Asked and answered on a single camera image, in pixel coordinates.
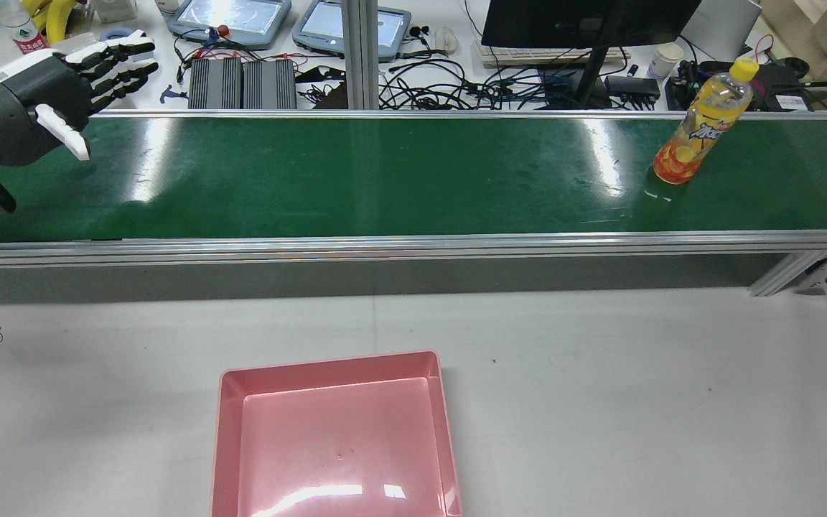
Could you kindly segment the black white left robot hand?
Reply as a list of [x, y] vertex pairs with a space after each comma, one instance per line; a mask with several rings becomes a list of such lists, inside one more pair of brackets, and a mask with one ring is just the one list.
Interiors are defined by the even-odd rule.
[[141, 30], [75, 52], [34, 50], [0, 67], [0, 166], [29, 166], [60, 145], [90, 157], [92, 115], [145, 86], [158, 62]]

